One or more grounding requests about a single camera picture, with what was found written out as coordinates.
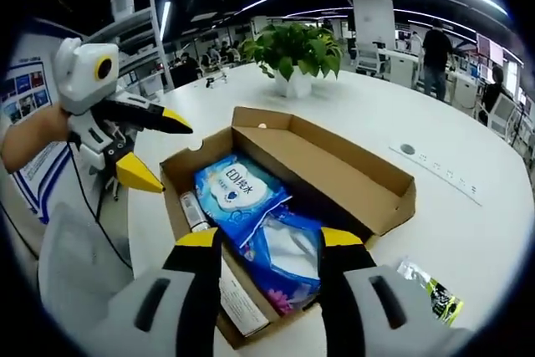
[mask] white flower pot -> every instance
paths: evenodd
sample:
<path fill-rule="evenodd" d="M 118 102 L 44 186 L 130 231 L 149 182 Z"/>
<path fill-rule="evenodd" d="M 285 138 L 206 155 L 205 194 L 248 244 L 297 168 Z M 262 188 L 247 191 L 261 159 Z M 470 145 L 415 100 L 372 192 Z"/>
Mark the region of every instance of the white flower pot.
<path fill-rule="evenodd" d="M 298 66 L 293 66 L 293 74 L 288 82 L 279 72 L 274 71 L 277 92 L 286 98 L 304 98 L 312 92 L 312 75 L 303 74 Z"/>

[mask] cardboard box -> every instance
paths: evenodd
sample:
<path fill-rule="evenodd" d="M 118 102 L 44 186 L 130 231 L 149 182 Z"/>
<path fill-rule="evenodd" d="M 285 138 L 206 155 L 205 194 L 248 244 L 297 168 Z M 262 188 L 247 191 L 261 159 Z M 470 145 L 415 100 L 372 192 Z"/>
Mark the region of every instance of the cardboard box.
<path fill-rule="evenodd" d="M 396 166 L 295 115 L 237 107 L 231 127 L 206 138 L 201 149 L 182 150 L 161 164 L 176 239 L 190 231 L 179 195 L 195 188 L 196 171 L 233 151 L 246 154 L 281 179 L 293 195 L 294 211 L 352 232 L 364 242 L 415 213 L 414 178 Z M 269 322 L 245 337 L 222 309 L 217 326 L 232 347 L 250 344 L 305 314 L 280 317 L 226 247 L 223 258 Z"/>

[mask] white robotic hand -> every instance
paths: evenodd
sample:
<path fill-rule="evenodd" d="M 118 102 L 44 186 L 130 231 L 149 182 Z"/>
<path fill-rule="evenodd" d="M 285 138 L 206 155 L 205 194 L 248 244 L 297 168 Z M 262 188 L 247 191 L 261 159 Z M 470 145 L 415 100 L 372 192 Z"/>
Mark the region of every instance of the white robotic hand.
<path fill-rule="evenodd" d="M 105 120 L 167 133 L 189 134 L 189 124 L 171 110 L 117 90 L 119 49 L 112 43 L 82 45 L 66 38 L 54 58 L 59 101 L 69 112 L 72 141 L 99 171 L 108 169 L 124 186 L 162 192 L 163 185 L 133 153 L 132 141 L 107 133 Z"/>

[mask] cardboard box flap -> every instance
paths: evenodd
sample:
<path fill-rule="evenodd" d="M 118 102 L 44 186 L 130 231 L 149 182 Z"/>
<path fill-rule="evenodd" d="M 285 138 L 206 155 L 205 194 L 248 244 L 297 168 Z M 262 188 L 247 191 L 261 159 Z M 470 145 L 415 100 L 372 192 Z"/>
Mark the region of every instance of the cardboard box flap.
<path fill-rule="evenodd" d="M 372 232 L 384 234 L 402 223 L 397 214 L 400 196 L 312 142 L 288 130 L 253 127 L 234 130 L 335 201 Z"/>
<path fill-rule="evenodd" d="M 392 217 L 392 221 L 387 225 L 391 230 L 399 225 L 407 222 L 416 213 L 416 184 L 414 177 L 410 181 L 407 191 L 400 199 L 396 214 Z"/>
<path fill-rule="evenodd" d="M 361 171 L 371 180 L 382 187 L 388 188 L 397 196 L 403 196 L 413 180 L 411 175 L 379 158 L 376 154 L 305 119 L 294 116 L 290 122 L 289 129 L 308 142 L 326 150 Z"/>
<path fill-rule="evenodd" d="M 232 115 L 233 127 L 258 127 L 266 125 L 270 129 L 286 130 L 290 126 L 292 115 L 271 110 L 251 109 L 238 106 Z"/>

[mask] wet wipes package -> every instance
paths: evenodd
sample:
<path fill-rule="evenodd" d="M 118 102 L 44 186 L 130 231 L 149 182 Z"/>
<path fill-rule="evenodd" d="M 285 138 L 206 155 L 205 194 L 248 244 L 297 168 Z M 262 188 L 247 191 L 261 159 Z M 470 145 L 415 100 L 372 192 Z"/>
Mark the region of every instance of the wet wipes package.
<path fill-rule="evenodd" d="M 279 206 L 239 250 L 255 284 L 279 313 L 302 308 L 318 292 L 320 236 L 321 222 Z"/>
<path fill-rule="evenodd" d="M 195 174 L 202 210 L 242 247 L 267 212 L 290 198 L 281 182 L 245 156 L 229 155 Z"/>

